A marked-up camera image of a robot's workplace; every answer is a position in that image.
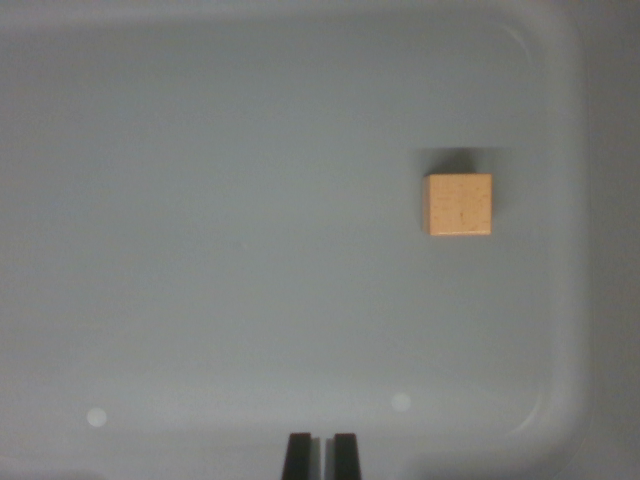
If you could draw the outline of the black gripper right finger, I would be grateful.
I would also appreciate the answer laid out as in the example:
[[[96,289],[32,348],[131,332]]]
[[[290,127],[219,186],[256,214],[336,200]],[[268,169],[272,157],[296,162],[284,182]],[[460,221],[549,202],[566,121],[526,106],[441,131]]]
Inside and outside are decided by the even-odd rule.
[[[357,436],[354,433],[336,433],[326,441],[324,479],[362,479]]]

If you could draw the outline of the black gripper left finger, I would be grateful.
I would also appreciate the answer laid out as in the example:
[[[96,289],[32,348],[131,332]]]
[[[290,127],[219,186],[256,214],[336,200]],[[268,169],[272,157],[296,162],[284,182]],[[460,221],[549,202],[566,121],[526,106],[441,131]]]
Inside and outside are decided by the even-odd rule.
[[[309,432],[291,433],[281,473],[282,480],[318,480],[321,476],[320,439]]]

